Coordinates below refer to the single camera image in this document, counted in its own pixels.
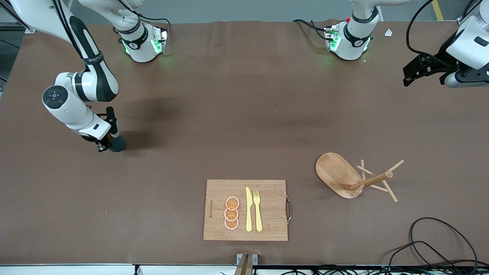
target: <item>wooden mug tree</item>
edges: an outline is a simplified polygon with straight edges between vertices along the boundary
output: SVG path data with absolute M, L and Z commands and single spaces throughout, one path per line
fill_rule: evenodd
M 346 199 L 356 198 L 365 187 L 370 186 L 377 190 L 389 193 L 394 202 L 397 203 L 398 200 L 386 180 L 393 177 L 394 174 L 392 171 L 399 167 L 403 162 L 404 161 L 401 160 L 382 174 L 375 175 L 365 169 L 365 163 L 361 160 L 360 165 L 356 166 L 362 171 L 362 175 L 360 176 L 360 174 L 342 156 L 336 153 L 325 153 L 316 161 L 316 174 L 340 197 Z M 365 173 L 372 177 L 366 179 Z M 379 182 L 382 182 L 385 188 L 374 185 Z

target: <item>table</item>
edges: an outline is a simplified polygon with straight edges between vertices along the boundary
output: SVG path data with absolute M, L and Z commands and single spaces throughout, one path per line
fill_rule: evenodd
M 451 223 L 487 260 L 487 89 L 450 90 L 437 76 L 405 88 L 406 26 L 379 23 L 346 62 L 297 23 L 172 25 L 170 55 L 147 64 L 111 26 L 89 26 L 121 87 L 91 105 L 114 106 L 121 153 L 98 153 L 44 109 L 56 75 L 83 67 L 68 43 L 26 36 L 0 101 L 0 262 L 227 264 L 254 252 L 261 264 L 385 264 L 422 216 Z M 455 29 L 415 23 L 412 45 L 435 53 Z M 390 181 L 400 202 L 371 188 L 336 196 L 314 172 L 326 152 L 376 173 L 404 159 Z M 289 241 L 203 241 L 207 179 L 287 180 Z M 415 237 L 471 257 L 437 224 Z M 421 264 L 409 250 L 394 263 Z

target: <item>white robotic arm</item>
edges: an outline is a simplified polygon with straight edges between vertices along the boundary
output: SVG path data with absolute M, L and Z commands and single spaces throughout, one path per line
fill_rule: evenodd
M 359 58 L 370 42 L 379 21 L 377 6 L 397 6 L 410 0 L 348 0 L 353 4 L 351 19 L 333 25 L 325 31 L 326 47 L 345 60 Z
M 437 54 L 421 53 L 404 67 L 405 86 L 438 72 L 449 88 L 489 86 L 489 0 L 473 10 Z
M 78 0 L 83 6 L 105 17 L 115 27 L 126 52 L 137 62 L 148 62 L 163 53 L 167 31 L 143 23 L 134 9 L 143 0 Z
M 63 72 L 56 77 L 54 85 L 43 93 L 44 106 L 72 131 L 96 142 L 99 151 L 121 151 L 125 141 L 117 130 L 113 109 L 107 108 L 103 114 L 107 119 L 103 120 L 85 104 L 112 101 L 119 92 L 118 83 L 85 24 L 61 0 L 12 0 L 11 4 L 27 24 L 72 43 L 85 64 L 83 71 Z

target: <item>orange slice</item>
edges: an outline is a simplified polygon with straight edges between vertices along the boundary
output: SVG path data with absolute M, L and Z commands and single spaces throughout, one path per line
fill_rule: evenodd
M 236 221 L 228 221 L 228 220 L 224 220 L 224 226 L 229 229 L 229 230 L 234 230 L 236 228 L 238 228 L 238 225 L 240 225 L 240 220 L 236 220 Z
M 239 216 L 239 213 L 237 210 L 229 210 L 229 209 L 226 209 L 224 210 L 224 219 L 226 219 L 227 221 L 236 221 L 238 219 L 238 216 Z
M 240 206 L 240 200 L 236 197 L 229 197 L 226 200 L 226 208 L 228 210 L 236 210 Z

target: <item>black cable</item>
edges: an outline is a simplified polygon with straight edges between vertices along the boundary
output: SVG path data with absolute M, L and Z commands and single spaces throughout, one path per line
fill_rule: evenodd
M 416 17 L 419 15 L 419 13 L 424 9 L 426 8 L 426 6 L 428 6 L 431 2 L 433 2 L 433 0 L 428 0 L 426 3 L 424 3 L 421 8 L 419 8 L 417 10 L 417 12 L 414 14 L 413 18 L 411 19 L 411 21 L 409 22 L 409 25 L 407 26 L 407 30 L 406 30 L 406 45 L 407 45 L 407 48 L 414 52 L 414 53 L 417 53 L 417 54 L 422 54 L 422 55 L 425 55 L 425 56 L 429 56 L 430 58 L 440 62 L 443 66 L 446 66 L 447 68 L 450 68 L 452 67 L 451 65 L 443 62 L 442 60 L 436 58 L 434 55 L 431 55 L 427 52 L 424 52 L 424 51 L 420 51 L 420 50 L 416 50 L 416 49 L 413 49 L 413 47 L 411 47 L 411 44 L 409 43 L 409 32 L 411 31 L 411 26 L 413 25 L 413 22 L 414 20 L 416 19 Z
M 447 260 L 447 258 L 445 256 L 443 256 L 441 253 L 439 253 L 436 249 L 434 249 L 430 244 L 426 243 L 425 241 L 420 241 L 420 240 L 414 240 L 414 237 L 413 237 L 413 230 L 416 226 L 416 224 L 421 221 L 421 220 L 434 220 L 434 221 L 437 221 L 437 222 L 440 222 L 446 226 L 448 226 L 449 228 L 451 228 L 452 230 L 454 230 L 458 235 L 460 235 L 464 240 L 465 242 L 469 245 L 470 249 L 472 250 L 472 253 L 474 254 L 474 259 L 472 260 L 452 260 L 452 261 L 449 261 Z M 420 219 L 417 219 L 416 221 L 413 222 L 413 224 L 411 225 L 411 227 L 409 228 L 409 243 L 402 246 L 401 248 L 399 248 L 398 250 L 396 250 L 392 255 L 391 255 L 391 258 L 389 260 L 389 265 L 386 267 L 386 268 L 383 268 L 380 272 L 378 272 L 377 274 L 372 274 L 372 275 L 381 275 L 381 274 L 386 274 L 386 273 L 389 273 L 391 271 L 391 269 L 394 269 L 396 267 L 393 267 L 392 266 L 392 261 L 394 260 L 394 257 L 396 256 L 396 254 L 398 254 L 399 252 L 409 248 L 409 247 L 413 247 L 414 251 L 416 252 L 416 254 L 426 263 L 428 264 L 427 266 L 419 266 L 419 267 L 414 267 L 411 269 L 411 271 L 416 271 L 417 273 L 419 274 L 427 274 L 427 275 L 431 275 L 429 273 L 427 273 L 427 270 L 430 270 L 430 271 L 437 271 L 437 272 L 442 272 L 444 274 L 447 274 L 447 275 L 454 275 L 454 274 L 461 274 L 461 275 L 465 275 L 465 274 L 468 274 L 468 275 L 475 275 L 475 274 L 487 274 L 489 273 L 489 270 L 487 272 L 476 272 L 477 271 L 477 267 L 478 267 L 478 263 L 482 263 L 484 265 L 487 266 L 486 263 L 484 262 L 480 262 L 479 260 L 477 260 L 477 253 L 475 252 L 473 246 L 471 245 L 471 243 L 467 240 L 467 238 L 462 234 L 460 233 L 456 228 L 454 228 L 452 225 L 450 225 L 449 223 L 447 222 L 444 222 L 440 219 L 437 219 L 437 218 L 431 218 L 431 217 L 423 217 L 423 218 L 420 218 Z M 422 255 L 421 253 L 418 251 L 417 247 L 416 247 L 416 244 L 424 244 L 426 245 L 427 247 L 429 247 L 433 252 L 435 252 L 439 257 L 441 257 L 443 259 L 444 262 L 442 263 L 438 263 L 438 264 L 432 264 L 430 262 L 428 262 Z M 472 271 L 470 273 L 466 273 L 465 271 L 463 270 L 460 270 L 457 266 L 455 266 L 455 263 L 460 263 L 460 262 L 473 262 L 474 263 L 474 267 L 472 268 Z M 455 269 L 455 273 L 453 271 L 450 271 L 450 272 L 446 272 L 443 270 L 444 266 L 446 265 L 451 265 L 452 268 Z
M 317 35 L 319 35 L 319 37 L 321 37 L 322 39 L 327 40 L 327 41 L 334 41 L 332 38 L 327 38 L 327 37 L 322 36 L 319 33 L 319 31 L 317 30 L 317 27 L 316 27 L 316 25 L 314 25 L 314 22 L 312 20 L 311 20 L 311 25 L 314 28 L 314 30 L 316 31 Z
M 313 25 L 309 24 L 308 22 L 306 22 L 306 21 L 304 21 L 304 20 L 302 20 L 302 19 L 296 19 L 296 20 L 294 20 L 294 21 L 292 21 L 292 22 L 299 22 L 299 23 L 303 23 L 303 24 L 305 24 L 305 25 L 306 25 L 306 26 L 308 26 L 309 28 L 316 28 L 315 26 L 313 26 Z M 316 28 L 316 29 L 317 29 L 317 30 L 324 31 L 324 29 L 323 29 L 323 28 Z
M 304 20 L 302 20 L 302 19 L 296 19 L 296 20 L 294 20 L 294 21 L 292 21 L 292 22 L 303 23 L 303 24 L 305 24 L 306 26 L 308 26 L 309 28 L 313 28 L 313 29 L 316 31 L 317 35 L 319 35 L 319 37 L 321 37 L 322 39 L 327 40 L 327 41 L 333 41 L 333 39 L 332 39 L 332 38 L 327 38 L 327 37 L 322 36 L 322 35 L 319 33 L 319 31 L 324 31 L 324 28 L 318 28 L 318 27 L 316 27 L 316 25 L 314 25 L 314 22 L 313 22 L 312 20 L 311 20 L 311 22 L 310 22 L 310 23 L 307 23 L 306 21 L 304 21 Z
M 300 275 L 307 275 L 307 274 L 305 274 L 304 272 L 302 272 L 302 271 L 298 271 L 298 270 L 292 270 L 292 271 L 288 271 L 288 272 L 282 273 L 282 274 L 280 274 L 280 275 L 287 275 L 287 274 L 292 274 L 292 273 L 295 273 L 296 275 L 299 275 L 299 274 L 300 274 Z
M 467 16 L 467 14 L 471 13 L 478 5 L 480 5 L 481 2 L 482 2 L 482 0 L 479 0 L 475 5 L 473 5 L 472 8 L 469 11 L 467 11 L 466 16 Z
M 468 246 L 470 247 L 470 249 L 472 250 L 472 253 L 474 254 L 474 268 L 472 269 L 472 272 L 469 273 L 469 275 L 473 275 L 474 272 L 477 270 L 477 264 L 478 264 L 478 260 L 477 260 L 477 253 L 475 252 L 475 249 L 474 247 L 472 246 L 472 244 L 467 240 L 467 238 L 462 234 L 460 233 L 460 231 L 458 231 L 455 227 L 453 227 L 452 225 L 450 225 L 449 223 L 447 222 L 444 222 L 440 219 L 437 219 L 437 218 L 432 218 L 432 217 L 423 217 L 423 218 L 419 218 L 417 219 L 416 221 L 413 222 L 413 224 L 411 225 L 411 227 L 409 228 L 409 240 L 411 243 L 413 243 L 413 230 L 414 230 L 414 227 L 416 225 L 416 223 L 418 223 L 419 221 L 422 221 L 422 220 L 434 220 L 434 221 L 437 221 L 439 223 L 442 223 L 446 226 L 448 226 L 449 228 L 451 228 L 452 230 L 454 230 L 455 232 L 457 232 L 457 234 L 459 234 L 463 239 L 464 241 L 468 244 Z M 439 254 L 434 248 L 432 248 L 430 245 L 428 245 L 433 251 L 435 251 L 438 255 L 441 256 L 441 254 Z M 416 252 L 416 254 L 426 263 L 428 264 L 429 266 L 431 266 L 432 268 L 436 268 L 435 266 L 433 266 L 431 263 L 429 263 L 422 255 L 421 253 L 418 251 L 418 249 L 416 248 L 416 246 L 413 244 L 413 249 L 414 251 Z
M 12 44 L 12 43 L 10 43 L 10 42 L 7 42 L 7 41 L 3 40 L 3 39 L 0 39 L 0 41 L 2 41 L 2 42 L 4 42 L 4 43 L 7 43 L 7 44 L 9 44 L 9 45 L 12 45 L 12 46 L 16 47 L 17 49 L 20 49 L 20 48 L 21 48 L 21 47 L 19 47 L 19 46 L 17 46 L 17 45 L 14 45 L 14 44 Z
M 128 7 L 122 0 L 119 0 L 119 2 L 130 12 L 136 14 L 138 17 L 141 17 L 141 18 L 144 18 L 144 19 L 148 19 L 148 20 L 153 20 L 153 21 L 159 21 L 159 20 L 164 20 L 166 22 L 168 22 L 168 27 L 171 25 L 170 21 L 166 18 L 150 18 L 150 17 L 146 17 L 140 13 L 137 13 L 136 11 L 132 10 L 130 7 Z
M 475 0 L 470 0 L 468 3 L 467 3 L 467 6 L 465 6 L 465 9 L 464 9 L 464 12 L 462 13 L 462 19 L 465 18 L 465 16 L 467 16 L 467 11 L 468 11 L 468 8 L 470 7 L 470 5 L 472 5 L 472 3 L 474 3 Z

